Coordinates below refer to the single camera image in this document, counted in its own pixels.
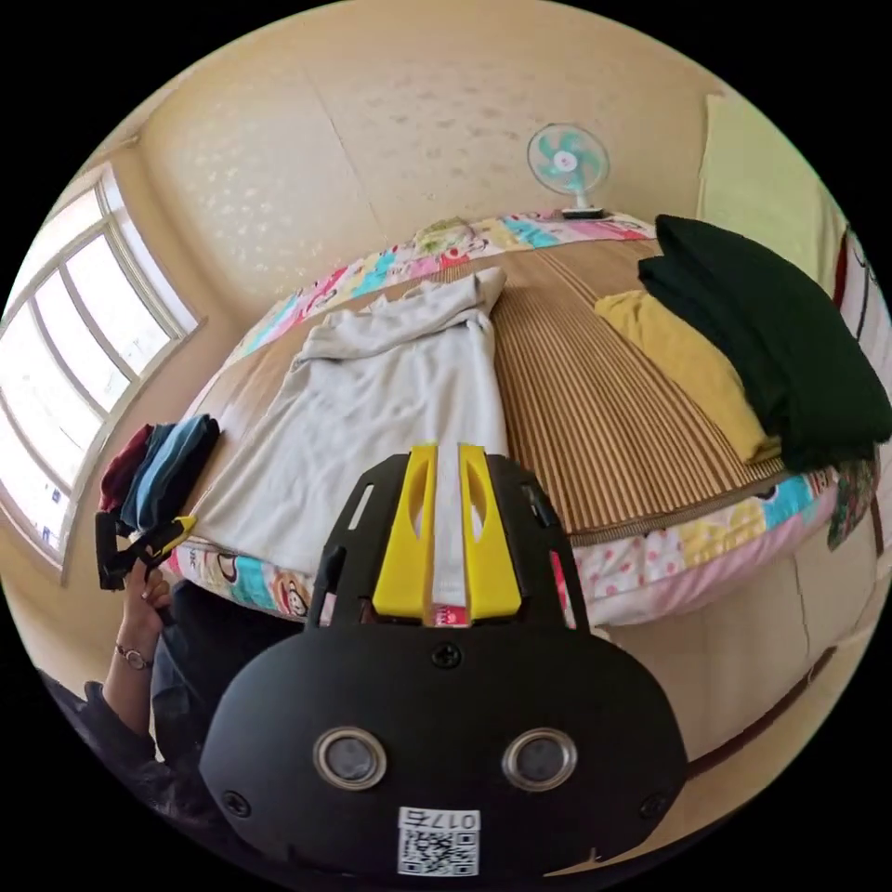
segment electric fan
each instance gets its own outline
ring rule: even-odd
[[[527,146],[527,162],[536,179],[561,195],[574,195],[576,206],[566,217],[604,216],[585,200],[610,172],[607,150],[587,130],[573,124],[549,124],[534,134]]]

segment teal fan blade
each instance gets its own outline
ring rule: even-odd
[[[593,173],[597,176],[601,171],[601,160],[593,155],[590,151],[580,151],[576,155],[580,162],[588,164],[592,168]]]
[[[551,143],[548,142],[548,137],[545,134],[542,134],[539,137],[539,151],[543,154],[545,158],[549,161],[555,157],[556,149],[551,148]]]
[[[579,136],[571,131],[565,133],[560,138],[560,150],[561,151],[575,151],[576,145],[579,142]]]
[[[572,189],[574,192],[581,192],[585,188],[585,180],[580,174],[578,167],[570,174],[570,178],[567,180],[567,188]]]
[[[553,164],[540,164],[539,173],[543,177],[559,177],[560,171]]]

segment blue cloth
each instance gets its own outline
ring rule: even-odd
[[[155,428],[146,460],[139,466],[121,509],[124,523],[143,531],[167,519],[157,517],[157,505],[177,471],[207,435],[211,421],[210,415],[197,415]]]
[[[121,505],[121,520],[130,527],[131,530],[139,529],[137,523],[137,492],[139,483],[146,476],[146,472],[151,467],[155,455],[157,455],[161,447],[164,446],[168,436],[175,427],[176,425],[155,425],[151,432],[151,436],[149,437],[149,447],[146,451],[146,457],[142,460],[142,464],[137,468],[137,472],[133,475],[133,479],[130,481],[130,489],[127,492],[127,497],[124,499],[124,504]]]

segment folded yellow towel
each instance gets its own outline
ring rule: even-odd
[[[755,464],[781,453],[780,440],[759,424],[725,354],[653,295],[629,291],[604,297],[595,312],[700,406],[741,461]]]

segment hand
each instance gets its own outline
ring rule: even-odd
[[[127,577],[124,594],[120,637],[126,640],[118,643],[138,650],[149,659],[164,629],[158,610],[170,606],[170,586],[157,568],[146,579],[146,565],[138,560]]]

